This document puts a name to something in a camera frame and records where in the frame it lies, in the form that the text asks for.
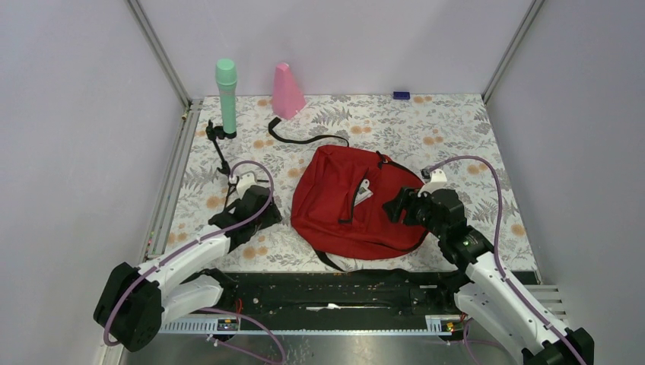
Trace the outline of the clear packaged stationery card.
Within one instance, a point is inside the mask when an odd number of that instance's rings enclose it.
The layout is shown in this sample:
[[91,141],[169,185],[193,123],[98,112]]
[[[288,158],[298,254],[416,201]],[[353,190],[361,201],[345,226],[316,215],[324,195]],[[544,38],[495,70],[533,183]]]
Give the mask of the clear packaged stationery card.
[[373,192],[370,190],[370,180],[363,179],[358,187],[358,191],[354,199],[354,206],[357,206],[365,200],[369,199],[372,195]]

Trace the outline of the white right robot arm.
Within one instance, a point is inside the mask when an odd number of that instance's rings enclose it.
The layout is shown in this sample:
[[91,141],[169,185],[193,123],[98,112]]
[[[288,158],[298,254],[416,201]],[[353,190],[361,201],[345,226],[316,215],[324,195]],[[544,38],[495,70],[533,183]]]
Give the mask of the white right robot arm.
[[592,364],[595,342],[584,329],[571,329],[494,254],[490,241],[465,217],[458,194],[402,188],[383,209],[393,223],[421,226],[439,240],[444,257],[463,275],[436,293],[446,313],[470,315],[518,364]]

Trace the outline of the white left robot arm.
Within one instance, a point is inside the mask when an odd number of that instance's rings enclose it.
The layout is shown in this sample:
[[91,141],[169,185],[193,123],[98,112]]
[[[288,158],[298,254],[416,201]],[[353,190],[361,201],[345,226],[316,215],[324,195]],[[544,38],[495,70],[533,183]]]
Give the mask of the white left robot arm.
[[94,321],[104,330],[104,341],[136,352],[175,319],[206,307],[219,313],[232,309],[234,289],[212,274],[199,273],[199,269],[280,220],[272,190],[251,185],[215,214],[191,243],[138,266],[117,265],[93,313]]

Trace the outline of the red backpack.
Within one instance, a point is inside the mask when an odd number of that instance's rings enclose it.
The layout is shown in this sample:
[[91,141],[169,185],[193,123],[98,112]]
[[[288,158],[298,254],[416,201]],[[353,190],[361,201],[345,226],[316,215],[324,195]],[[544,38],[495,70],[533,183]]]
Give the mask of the red backpack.
[[[358,187],[370,180],[373,195],[354,206]],[[349,259],[393,259],[415,251],[427,237],[419,226],[392,223],[383,204],[422,179],[379,151],[348,144],[318,147],[294,190],[291,226],[318,258],[338,269],[330,255]]]

